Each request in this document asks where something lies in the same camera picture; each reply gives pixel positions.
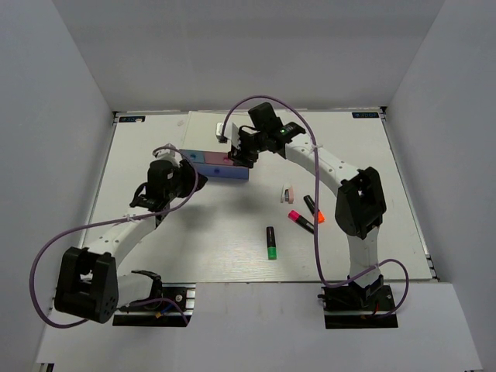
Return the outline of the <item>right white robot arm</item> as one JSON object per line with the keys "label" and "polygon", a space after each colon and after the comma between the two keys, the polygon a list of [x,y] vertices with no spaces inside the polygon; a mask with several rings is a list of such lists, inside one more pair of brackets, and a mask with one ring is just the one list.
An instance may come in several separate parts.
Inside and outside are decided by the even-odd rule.
{"label": "right white robot arm", "polygon": [[231,145],[228,158],[236,166],[251,168],[260,153],[276,153],[314,175],[316,185],[325,185],[335,195],[335,220],[346,234],[350,252],[350,299],[358,308],[369,308],[384,284],[377,239],[387,207],[379,173],[338,159],[317,145],[305,124],[283,123],[268,102],[248,115],[248,130],[230,118],[216,126],[218,141]]}

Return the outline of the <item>green highlighter black body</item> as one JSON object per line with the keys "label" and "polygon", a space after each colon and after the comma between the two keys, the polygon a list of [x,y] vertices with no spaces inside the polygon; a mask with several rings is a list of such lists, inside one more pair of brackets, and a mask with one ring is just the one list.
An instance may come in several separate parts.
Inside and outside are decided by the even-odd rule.
{"label": "green highlighter black body", "polygon": [[266,228],[266,238],[267,238],[267,258],[269,260],[276,260],[277,246],[276,246],[275,230],[273,226],[268,226]]}

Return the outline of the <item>orange highlighter black body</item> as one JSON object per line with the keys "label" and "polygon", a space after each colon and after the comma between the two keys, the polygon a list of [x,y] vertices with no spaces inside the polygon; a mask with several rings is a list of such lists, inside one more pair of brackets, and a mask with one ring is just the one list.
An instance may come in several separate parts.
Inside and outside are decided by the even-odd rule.
{"label": "orange highlighter black body", "polygon": [[310,195],[305,195],[303,197],[303,201],[306,204],[308,210],[311,212],[311,214],[317,216],[318,224],[323,223],[326,220],[322,212],[315,207],[315,202]]}

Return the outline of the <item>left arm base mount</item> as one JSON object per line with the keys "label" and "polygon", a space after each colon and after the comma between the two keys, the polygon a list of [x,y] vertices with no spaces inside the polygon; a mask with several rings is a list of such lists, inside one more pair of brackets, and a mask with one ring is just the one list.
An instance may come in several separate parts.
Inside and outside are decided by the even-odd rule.
{"label": "left arm base mount", "polygon": [[194,313],[195,284],[168,284],[159,274],[133,270],[118,277],[114,326],[185,327]]}

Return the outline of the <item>pink drawer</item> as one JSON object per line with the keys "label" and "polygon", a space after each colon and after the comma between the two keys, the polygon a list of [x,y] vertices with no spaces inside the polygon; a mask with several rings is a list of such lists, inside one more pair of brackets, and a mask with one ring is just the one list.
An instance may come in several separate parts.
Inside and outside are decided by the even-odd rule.
{"label": "pink drawer", "polygon": [[204,159],[206,164],[219,166],[233,165],[233,162],[228,157],[228,153],[205,151]]}

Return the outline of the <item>light blue drawer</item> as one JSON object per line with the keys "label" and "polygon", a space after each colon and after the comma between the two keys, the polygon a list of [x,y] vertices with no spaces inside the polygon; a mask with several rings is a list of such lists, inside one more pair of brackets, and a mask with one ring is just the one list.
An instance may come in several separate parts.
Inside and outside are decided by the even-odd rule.
{"label": "light blue drawer", "polygon": [[196,164],[205,163],[205,154],[203,151],[181,149],[181,152],[193,163]]}

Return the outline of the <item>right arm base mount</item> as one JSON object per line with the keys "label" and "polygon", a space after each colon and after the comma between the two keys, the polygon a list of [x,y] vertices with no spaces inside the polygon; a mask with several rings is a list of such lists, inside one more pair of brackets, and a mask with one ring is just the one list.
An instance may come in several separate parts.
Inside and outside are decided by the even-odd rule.
{"label": "right arm base mount", "polygon": [[326,329],[396,329],[396,314],[385,317],[394,307],[389,285],[383,286],[365,304],[351,288],[323,287],[317,298],[323,305]]}

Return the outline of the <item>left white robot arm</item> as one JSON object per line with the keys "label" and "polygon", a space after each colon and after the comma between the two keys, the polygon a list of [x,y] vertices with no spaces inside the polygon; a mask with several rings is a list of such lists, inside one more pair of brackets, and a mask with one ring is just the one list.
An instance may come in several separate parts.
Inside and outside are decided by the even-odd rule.
{"label": "left white robot arm", "polygon": [[122,308],[155,309],[162,305],[161,277],[148,270],[119,274],[118,268],[146,236],[154,232],[177,198],[201,190],[208,178],[187,160],[155,160],[136,190],[123,222],[83,248],[62,256],[54,307],[86,321],[107,322]]}

